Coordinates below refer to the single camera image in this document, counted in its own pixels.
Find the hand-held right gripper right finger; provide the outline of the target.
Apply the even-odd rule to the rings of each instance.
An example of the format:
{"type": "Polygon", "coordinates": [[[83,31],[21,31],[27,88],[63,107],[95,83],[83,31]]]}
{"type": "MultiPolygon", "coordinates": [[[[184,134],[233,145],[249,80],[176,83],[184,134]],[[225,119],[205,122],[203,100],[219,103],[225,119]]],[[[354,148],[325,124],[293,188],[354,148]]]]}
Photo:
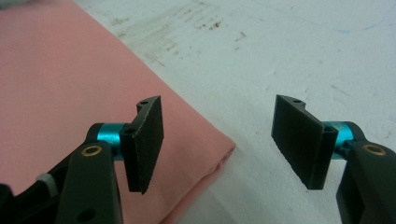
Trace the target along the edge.
{"type": "Polygon", "coordinates": [[[320,121],[299,99],[277,95],[271,133],[276,146],[307,189],[323,189],[331,159],[346,159],[365,140],[351,121],[320,121]]]}

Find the pink tank top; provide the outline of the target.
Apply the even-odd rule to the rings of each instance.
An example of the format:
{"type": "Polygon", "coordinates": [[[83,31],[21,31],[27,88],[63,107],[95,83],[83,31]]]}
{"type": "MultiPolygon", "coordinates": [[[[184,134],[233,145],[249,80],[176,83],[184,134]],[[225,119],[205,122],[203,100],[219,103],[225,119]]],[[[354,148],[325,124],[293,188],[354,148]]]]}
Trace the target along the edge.
{"type": "Polygon", "coordinates": [[[164,139],[148,191],[116,168],[124,224],[175,224],[220,174],[233,141],[73,0],[0,10],[0,183],[30,187],[98,122],[129,122],[160,96],[164,139]]]}

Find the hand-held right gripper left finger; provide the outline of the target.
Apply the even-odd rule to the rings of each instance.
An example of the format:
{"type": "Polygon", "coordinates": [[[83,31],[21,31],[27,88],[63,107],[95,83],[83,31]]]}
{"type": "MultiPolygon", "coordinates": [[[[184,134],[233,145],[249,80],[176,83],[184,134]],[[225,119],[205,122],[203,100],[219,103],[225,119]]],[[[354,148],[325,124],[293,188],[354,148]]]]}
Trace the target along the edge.
{"type": "Polygon", "coordinates": [[[114,159],[124,162],[128,190],[145,194],[164,139],[161,96],[141,100],[136,111],[130,123],[93,124],[87,141],[110,145],[114,159]]]}

